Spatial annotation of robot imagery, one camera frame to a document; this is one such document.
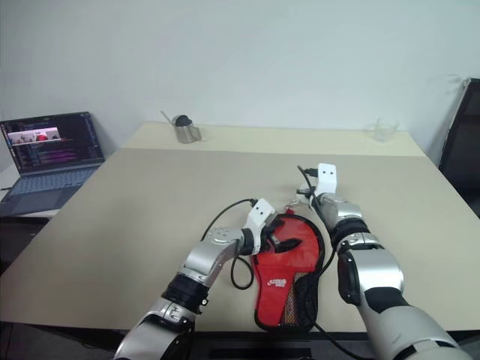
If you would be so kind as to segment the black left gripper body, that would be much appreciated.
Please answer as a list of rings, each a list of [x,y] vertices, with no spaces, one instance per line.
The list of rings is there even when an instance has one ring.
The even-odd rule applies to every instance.
[[[264,253],[267,251],[273,251],[275,253],[279,253],[278,251],[278,243],[280,242],[274,234],[275,230],[270,229],[270,224],[264,226],[262,228],[262,232],[260,235],[260,252]]]

